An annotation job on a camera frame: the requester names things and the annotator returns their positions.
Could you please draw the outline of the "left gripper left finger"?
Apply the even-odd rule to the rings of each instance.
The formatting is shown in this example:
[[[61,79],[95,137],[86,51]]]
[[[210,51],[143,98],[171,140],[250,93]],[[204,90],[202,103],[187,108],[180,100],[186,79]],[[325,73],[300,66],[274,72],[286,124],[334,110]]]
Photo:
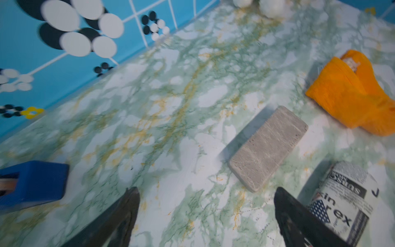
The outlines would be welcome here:
[[[137,187],[126,190],[100,216],[63,244],[64,247],[127,247],[138,215]]]

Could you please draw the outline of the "orange microfiber cloth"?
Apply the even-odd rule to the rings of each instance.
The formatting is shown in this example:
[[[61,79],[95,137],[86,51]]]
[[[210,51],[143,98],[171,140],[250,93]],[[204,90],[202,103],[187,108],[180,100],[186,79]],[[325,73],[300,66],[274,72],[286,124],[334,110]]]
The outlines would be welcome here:
[[[378,84],[368,58],[356,50],[332,58],[306,95],[350,129],[377,136],[395,132],[395,101]]]

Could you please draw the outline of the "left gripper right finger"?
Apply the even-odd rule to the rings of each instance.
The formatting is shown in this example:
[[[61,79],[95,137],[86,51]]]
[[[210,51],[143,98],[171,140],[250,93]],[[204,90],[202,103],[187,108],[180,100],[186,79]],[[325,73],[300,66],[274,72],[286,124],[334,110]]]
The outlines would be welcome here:
[[[275,216],[287,247],[348,247],[284,188],[274,196]]]

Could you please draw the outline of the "newspaper print eyeglass case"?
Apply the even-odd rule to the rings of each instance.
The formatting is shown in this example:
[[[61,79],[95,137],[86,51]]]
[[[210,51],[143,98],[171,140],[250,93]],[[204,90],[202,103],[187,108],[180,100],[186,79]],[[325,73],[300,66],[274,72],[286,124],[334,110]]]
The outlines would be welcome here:
[[[375,209],[379,192],[371,174],[359,165],[341,161],[330,167],[307,208],[355,247]]]

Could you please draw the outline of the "grey rectangular case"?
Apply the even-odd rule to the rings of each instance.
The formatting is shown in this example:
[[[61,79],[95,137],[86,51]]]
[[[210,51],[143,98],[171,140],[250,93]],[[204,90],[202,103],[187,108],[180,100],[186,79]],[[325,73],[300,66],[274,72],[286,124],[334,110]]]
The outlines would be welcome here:
[[[249,191],[258,192],[297,146],[308,128],[292,111],[278,106],[231,156],[231,171]]]

